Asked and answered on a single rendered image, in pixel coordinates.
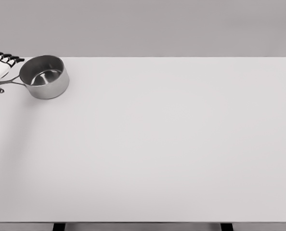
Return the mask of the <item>steel saucepan with handle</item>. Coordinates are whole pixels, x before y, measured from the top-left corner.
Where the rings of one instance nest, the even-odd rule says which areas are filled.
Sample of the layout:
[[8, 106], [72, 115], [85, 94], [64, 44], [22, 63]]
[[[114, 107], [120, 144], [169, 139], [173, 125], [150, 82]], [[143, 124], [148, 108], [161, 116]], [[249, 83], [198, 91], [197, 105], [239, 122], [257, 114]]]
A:
[[42, 55], [23, 61], [19, 78], [29, 93], [38, 99], [52, 99], [63, 94], [69, 75], [61, 58]]

